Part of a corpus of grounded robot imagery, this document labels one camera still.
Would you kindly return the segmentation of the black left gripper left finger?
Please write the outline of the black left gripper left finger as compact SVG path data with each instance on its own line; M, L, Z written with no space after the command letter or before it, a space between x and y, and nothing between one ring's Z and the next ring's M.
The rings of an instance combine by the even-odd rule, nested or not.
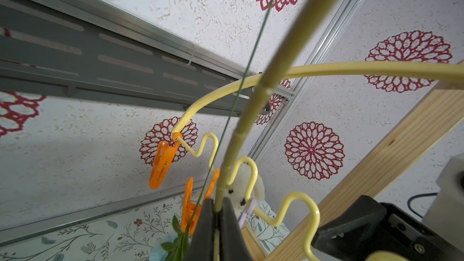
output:
M214 254L215 212L214 200L206 199L202 206L196 230L187 250L185 261L212 261Z

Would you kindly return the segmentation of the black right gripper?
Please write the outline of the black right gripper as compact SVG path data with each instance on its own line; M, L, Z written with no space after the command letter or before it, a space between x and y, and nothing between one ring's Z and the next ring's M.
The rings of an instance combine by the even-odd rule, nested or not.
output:
M360 196L320 227L312 246L341 261L363 261L387 251L409 261L461 261L464 254L397 206Z

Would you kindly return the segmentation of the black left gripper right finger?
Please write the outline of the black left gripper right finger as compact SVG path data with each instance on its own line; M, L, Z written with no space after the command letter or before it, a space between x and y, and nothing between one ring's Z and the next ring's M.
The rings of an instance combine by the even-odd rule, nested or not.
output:
M219 258L221 261L252 261L229 198L223 199L219 213Z

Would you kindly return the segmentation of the yellow clip hanger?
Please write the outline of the yellow clip hanger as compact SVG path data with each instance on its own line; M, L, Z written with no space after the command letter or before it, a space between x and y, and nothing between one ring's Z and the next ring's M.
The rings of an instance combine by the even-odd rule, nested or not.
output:
M364 62L419 62L380 55ZM299 191L317 204L429 93L435 79L379 74L315 76L302 98L286 111L265 154L256 161L267 203L278 211ZM459 123L375 198L418 220L435 200L434 178L452 153L464 149Z

